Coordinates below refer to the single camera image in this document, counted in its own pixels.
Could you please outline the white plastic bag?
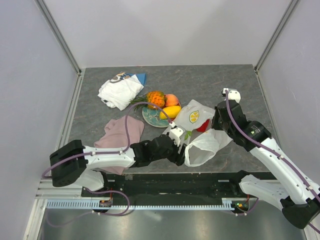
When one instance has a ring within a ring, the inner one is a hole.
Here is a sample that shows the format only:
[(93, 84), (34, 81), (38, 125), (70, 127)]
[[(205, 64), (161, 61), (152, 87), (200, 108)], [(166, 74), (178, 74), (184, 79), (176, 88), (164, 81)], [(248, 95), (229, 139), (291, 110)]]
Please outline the white plastic bag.
[[(188, 167), (198, 167), (211, 160), (219, 150), (226, 147), (232, 139), (223, 131), (211, 128), (215, 110), (192, 99), (184, 106), (174, 123), (186, 130), (184, 141), (186, 144), (184, 164)], [(205, 132), (198, 132), (207, 119), (210, 123)]]

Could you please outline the orange pineapple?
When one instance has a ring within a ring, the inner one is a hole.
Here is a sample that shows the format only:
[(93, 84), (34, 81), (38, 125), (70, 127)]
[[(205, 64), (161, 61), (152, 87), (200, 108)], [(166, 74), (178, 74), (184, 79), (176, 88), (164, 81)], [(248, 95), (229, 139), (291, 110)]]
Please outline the orange pineapple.
[(139, 102), (148, 102), (148, 103), (152, 103), (147, 104), (147, 107), (149, 109), (156, 109), (156, 107), (154, 105), (157, 105), (160, 108), (164, 108), (165, 107), (165, 94), (162, 91), (150, 91), (144, 95), (141, 96), (136, 96), (131, 102), (130, 104), (136, 104)]

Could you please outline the red bell pepper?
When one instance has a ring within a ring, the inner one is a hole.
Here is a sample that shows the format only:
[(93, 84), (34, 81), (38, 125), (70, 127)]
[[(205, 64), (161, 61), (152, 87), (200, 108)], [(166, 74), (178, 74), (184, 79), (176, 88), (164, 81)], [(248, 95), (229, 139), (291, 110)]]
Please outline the red bell pepper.
[(198, 127), (196, 130), (200, 133), (204, 133), (208, 126), (209, 126), (209, 123), (210, 123), (210, 119), (207, 119), (200, 127)]

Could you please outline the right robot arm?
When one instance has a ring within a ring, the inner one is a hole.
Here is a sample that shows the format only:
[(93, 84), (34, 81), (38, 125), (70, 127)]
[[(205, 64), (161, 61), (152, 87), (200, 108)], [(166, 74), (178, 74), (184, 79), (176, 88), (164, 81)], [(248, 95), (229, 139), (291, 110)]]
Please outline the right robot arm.
[(235, 197), (254, 196), (279, 209), (296, 228), (311, 227), (319, 232), (313, 220), (320, 215), (320, 185), (298, 169), (263, 124), (247, 120), (235, 100), (222, 101), (214, 109), (212, 128), (225, 131), (280, 183), (276, 186), (241, 170), (238, 178), (229, 184), (230, 193)]

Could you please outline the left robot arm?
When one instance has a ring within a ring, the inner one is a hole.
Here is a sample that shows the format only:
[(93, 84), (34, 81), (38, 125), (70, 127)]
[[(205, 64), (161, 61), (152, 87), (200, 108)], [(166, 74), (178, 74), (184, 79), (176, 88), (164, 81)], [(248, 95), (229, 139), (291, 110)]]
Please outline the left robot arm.
[(166, 134), (133, 143), (128, 149), (94, 148), (84, 146), (81, 140), (73, 140), (49, 156), (52, 185), (61, 188), (75, 184), (104, 197), (110, 185), (99, 169), (141, 168), (162, 159), (181, 166), (186, 147), (185, 143), (176, 145)]

